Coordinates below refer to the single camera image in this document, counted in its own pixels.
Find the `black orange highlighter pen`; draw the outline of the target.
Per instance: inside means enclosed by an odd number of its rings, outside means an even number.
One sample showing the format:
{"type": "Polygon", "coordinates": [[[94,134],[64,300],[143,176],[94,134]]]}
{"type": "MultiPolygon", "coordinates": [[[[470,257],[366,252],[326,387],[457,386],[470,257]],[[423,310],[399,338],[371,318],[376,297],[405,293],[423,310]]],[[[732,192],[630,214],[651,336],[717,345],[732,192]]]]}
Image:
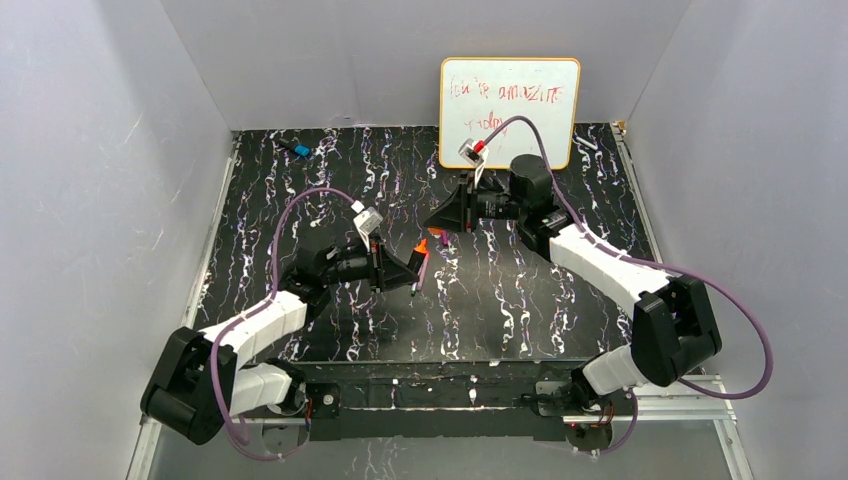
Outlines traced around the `black orange highlighter pen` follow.
{"type": "Polygon", "coordinates": [[[427,239],[422,238],[418,245],[412,250],[407,267],[414,273],[419,273],[427,256],[427,239]]]}

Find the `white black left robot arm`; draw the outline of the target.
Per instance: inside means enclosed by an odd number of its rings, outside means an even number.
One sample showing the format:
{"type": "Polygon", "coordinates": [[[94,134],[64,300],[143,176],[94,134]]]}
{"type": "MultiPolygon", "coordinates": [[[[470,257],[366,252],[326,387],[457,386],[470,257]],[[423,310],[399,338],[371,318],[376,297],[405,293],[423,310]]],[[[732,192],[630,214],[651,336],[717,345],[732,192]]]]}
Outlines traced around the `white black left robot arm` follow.
{"type": "Polygon", "coordinates": [[[300,412],[308,403],[304,373],[287,361],[253,359],[317,318],[330,303],[331,287],[364,281],[381,293],[416,286],[427,257],[426,241],[403,261],[378,235],[298,250],[279,285],[258,305],[212,327],[181,327],[169,336],[142,394],[141,412],[196,445],[259,407],[300,412]]]}

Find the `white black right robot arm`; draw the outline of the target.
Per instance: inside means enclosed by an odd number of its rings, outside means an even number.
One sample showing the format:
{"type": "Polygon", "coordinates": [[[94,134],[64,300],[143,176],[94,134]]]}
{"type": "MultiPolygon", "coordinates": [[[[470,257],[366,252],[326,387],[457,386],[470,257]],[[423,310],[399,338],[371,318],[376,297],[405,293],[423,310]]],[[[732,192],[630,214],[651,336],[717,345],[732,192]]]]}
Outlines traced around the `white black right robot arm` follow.
{"type": "Polygon", "coordinates": [[[482,219],[512,220],[529,250],[589,282],[631,319],[629,344],[591,358],[538,400],[589,408],[631,387],[669,386],[718,354],[723,343],[704,282],[626,262],[555,204],[554,186],[544,159],[522,154],[510,165],[508,187],[464,173],[425,222],[472,232],[482,219]]]}

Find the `pink white pen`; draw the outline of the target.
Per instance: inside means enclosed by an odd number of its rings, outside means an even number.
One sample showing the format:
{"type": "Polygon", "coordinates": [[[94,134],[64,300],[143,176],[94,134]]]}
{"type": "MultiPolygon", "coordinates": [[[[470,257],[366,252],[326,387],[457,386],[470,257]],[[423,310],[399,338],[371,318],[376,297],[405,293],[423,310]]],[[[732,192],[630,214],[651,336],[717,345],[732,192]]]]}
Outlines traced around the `pink white pen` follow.
{"type": "Polygon", "coordinates": [[[417,292],[420,292],[420,291],[423,289],[423,285],[424,285],[424,282],[425,282],[425,280],[426,280],[426,276],[427,276],[427,270],[428,270],[428,266],[429,266],[429,260],[430,260],[430,254],[429,254],[429,253],[427,253],[427,254],[425,255],[424,260],[423,260],[423,262],[422,262],[422,265],[421,265],[421,267],[420,267],[420,269],[419,269],[418,282],[417,282],[417,284],[416,284],[416,291],[417,291],[417,292]]]}

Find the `small white pen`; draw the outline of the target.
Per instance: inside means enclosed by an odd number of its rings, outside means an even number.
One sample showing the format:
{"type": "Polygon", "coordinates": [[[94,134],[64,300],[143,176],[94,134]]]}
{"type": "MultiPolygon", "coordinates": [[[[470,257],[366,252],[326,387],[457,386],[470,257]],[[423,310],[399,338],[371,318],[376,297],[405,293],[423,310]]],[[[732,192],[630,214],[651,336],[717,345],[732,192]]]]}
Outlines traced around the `small white pen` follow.
{"type": "Polygon", "coordinates": [[[598,146],[596,144],[590,143],[588,140],[585,140],[581,137],[575,137],[574,141],[592,150],[598,150],[598,146]]]}

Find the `orange framed whiteboard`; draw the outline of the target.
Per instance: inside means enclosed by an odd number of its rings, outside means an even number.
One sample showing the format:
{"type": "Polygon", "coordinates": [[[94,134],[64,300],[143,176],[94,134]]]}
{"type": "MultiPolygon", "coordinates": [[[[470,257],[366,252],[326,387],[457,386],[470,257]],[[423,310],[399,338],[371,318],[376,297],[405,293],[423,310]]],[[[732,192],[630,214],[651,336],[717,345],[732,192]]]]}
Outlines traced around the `orange framed whiteboard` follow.
{"type": "Polygon", "coordinates": [[[469,169],[459,148],[487,138],[488,169],[507,169],[521,154],[540,153],[524,116],[536,126],[553,170],[570,160],[581,64],[567,57],[449,57],[440,74],[439,161],[469,169]]]}

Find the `blue black marker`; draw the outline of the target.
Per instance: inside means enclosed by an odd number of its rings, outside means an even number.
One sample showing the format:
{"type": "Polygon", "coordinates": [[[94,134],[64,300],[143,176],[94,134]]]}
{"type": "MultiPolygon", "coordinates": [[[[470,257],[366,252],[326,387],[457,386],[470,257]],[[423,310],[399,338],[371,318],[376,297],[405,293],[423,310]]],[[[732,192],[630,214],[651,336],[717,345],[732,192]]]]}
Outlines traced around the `blue black marker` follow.
{"type": "Polygon", "coordinates": [[[286,140],[279,140],[278,143],[281,147],[285,148],[286,150],[294,153],[299,157],[309,158],[312,156],[312,149],[303,144],[286,140]]]}

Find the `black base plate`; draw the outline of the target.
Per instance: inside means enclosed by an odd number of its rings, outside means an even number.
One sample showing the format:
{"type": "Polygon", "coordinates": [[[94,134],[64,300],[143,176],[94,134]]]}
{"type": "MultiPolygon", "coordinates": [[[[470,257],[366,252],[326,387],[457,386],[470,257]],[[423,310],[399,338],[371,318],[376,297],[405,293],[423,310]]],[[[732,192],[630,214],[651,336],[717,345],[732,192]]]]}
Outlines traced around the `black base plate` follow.
{"type": "Polygon", "coordinates": [[[605,448],[640,416],[637,396],[577,392],[577,360],[299,362],[306,406],[253,407],[250,420],[300,422],[313,441],[529,437],[605,448]]]}

